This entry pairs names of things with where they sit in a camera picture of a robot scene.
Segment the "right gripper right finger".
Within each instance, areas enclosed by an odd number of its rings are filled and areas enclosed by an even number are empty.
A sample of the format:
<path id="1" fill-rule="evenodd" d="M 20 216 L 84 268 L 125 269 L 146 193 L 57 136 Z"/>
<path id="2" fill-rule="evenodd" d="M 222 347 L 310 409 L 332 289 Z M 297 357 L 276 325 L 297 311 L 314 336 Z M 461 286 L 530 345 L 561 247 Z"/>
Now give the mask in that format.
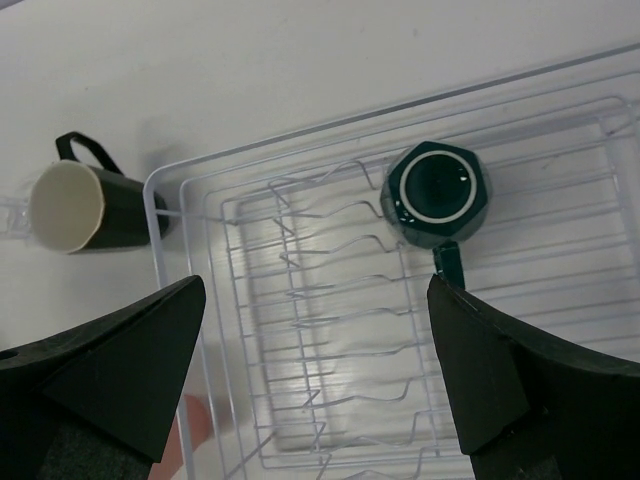
<path id="1" fill-rule="evenodd" d="M 426 296 L 476 478 L 638 478 L 638 363 L 529 325 L 438 275 Z"/>

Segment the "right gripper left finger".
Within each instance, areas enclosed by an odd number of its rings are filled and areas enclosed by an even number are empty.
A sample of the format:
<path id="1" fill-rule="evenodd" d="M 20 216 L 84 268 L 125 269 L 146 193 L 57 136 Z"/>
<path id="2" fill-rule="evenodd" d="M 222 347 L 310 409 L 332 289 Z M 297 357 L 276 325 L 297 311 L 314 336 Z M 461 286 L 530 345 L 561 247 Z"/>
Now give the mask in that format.
<path id="1" fill-rule="evenodd" d="M 1 353 L 4 479 L 145 479 L 160 462 L 206 305 L 188 276 Z"/>

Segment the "black ceramic mug cream inside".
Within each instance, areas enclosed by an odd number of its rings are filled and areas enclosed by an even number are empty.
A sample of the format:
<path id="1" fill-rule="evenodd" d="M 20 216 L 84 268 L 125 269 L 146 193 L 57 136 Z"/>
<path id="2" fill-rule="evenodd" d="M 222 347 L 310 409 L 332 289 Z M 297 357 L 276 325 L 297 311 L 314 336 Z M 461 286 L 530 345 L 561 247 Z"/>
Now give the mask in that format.
<path id="1" fill-rule="evenodd" d="M 35 241 L 62 254 L 148 245 L 144 184 L 80 132 L 58 137 L 55 146 L 59 160 L 42 171 L 28 196 Z"/>

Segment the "dark green ceramic mug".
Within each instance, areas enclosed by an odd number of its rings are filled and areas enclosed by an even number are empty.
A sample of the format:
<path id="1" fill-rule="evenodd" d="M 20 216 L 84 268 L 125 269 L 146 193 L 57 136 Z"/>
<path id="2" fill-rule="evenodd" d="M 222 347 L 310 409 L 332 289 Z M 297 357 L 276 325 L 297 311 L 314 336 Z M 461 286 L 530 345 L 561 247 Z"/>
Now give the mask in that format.
<path id="1" fill-rule="evenodd" d="M 437 275 L 464 289 L 460 244 L 485 222 L 492 195 L 489 174 L 474 151 L 423 141 L 388 166 L 379 201 L 395 236 L 431 251 Z"/>

